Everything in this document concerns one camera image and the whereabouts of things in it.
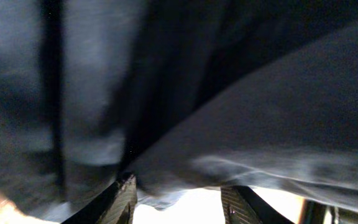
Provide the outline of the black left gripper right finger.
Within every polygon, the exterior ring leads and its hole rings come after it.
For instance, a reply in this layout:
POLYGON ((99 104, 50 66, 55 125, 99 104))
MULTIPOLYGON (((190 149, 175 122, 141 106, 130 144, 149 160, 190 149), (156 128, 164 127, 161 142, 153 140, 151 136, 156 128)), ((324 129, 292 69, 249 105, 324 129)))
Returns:
POLYGON ((221 187, 225 224, 293 224, 246 186, 221 187))

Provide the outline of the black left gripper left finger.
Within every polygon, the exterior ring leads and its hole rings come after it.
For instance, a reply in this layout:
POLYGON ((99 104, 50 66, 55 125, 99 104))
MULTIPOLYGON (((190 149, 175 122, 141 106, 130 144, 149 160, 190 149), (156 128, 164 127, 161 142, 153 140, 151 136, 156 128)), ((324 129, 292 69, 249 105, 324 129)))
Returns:
POLYGON ((123 174, 62 224, 132 224, 136 204, 136 177, 123 174))

